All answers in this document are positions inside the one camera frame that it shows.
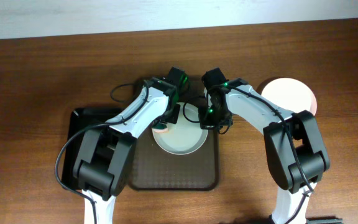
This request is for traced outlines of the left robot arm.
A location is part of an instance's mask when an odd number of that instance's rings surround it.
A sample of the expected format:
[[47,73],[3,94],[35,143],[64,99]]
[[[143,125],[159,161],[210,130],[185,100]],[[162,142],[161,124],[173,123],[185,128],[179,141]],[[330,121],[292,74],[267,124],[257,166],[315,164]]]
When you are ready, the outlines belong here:
[[122,112],[90,124],[68,142],[81,137],[72,176],[73,190],[85,200],[85,223],[112,223],[116,197],[126,185],[139,136],[149,127],[163,129],[178,120],[178,99],[187,74],[171,68],[164,78],[144,81],[138,97]]

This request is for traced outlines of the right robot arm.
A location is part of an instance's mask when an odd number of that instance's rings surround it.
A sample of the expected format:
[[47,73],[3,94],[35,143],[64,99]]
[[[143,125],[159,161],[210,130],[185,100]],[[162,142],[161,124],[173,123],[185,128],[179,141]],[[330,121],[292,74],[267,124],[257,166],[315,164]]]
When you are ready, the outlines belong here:
[[315,116],[283,109],[254,91],[245,80],[228,80],[219,68],[201,78],[206,106],[201,129],[222,130],[238,115],[262,133],[269,172],[278,185],[270,223],[309,223],[306,209],[316,184],[331,165]]

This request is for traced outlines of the pale green plate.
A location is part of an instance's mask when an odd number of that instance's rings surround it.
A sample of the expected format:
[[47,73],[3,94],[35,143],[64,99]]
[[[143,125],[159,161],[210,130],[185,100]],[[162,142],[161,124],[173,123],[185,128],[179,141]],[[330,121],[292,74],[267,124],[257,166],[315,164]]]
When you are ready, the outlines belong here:
[[189,122],[183,115],[183,102],[176,124],[167,123],[165,129],[152,128],[156,143],[166,152],[178,156],[191,154],[199,149],[208,136],[208,130],[201,129],[198,123]]

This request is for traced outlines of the pinkish white plate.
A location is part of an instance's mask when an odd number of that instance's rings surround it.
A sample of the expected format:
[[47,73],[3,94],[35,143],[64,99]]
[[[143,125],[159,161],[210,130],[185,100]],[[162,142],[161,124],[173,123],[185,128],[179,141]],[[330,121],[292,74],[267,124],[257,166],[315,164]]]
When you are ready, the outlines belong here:
[[275,105],[296,113],[304,110],[316,115],[318,104],[312,90],[293,78],[277,78],[269,81],[261,95]]

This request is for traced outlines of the green and pink sponge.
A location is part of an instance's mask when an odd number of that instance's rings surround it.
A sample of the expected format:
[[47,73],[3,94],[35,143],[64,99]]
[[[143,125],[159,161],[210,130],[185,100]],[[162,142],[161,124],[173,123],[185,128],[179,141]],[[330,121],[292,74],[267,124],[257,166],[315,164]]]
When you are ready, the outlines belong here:
[[168,127],[166,124],[164,123],[158,123],[152,126],[152,130],[155,133],[167,133],[168,132]]

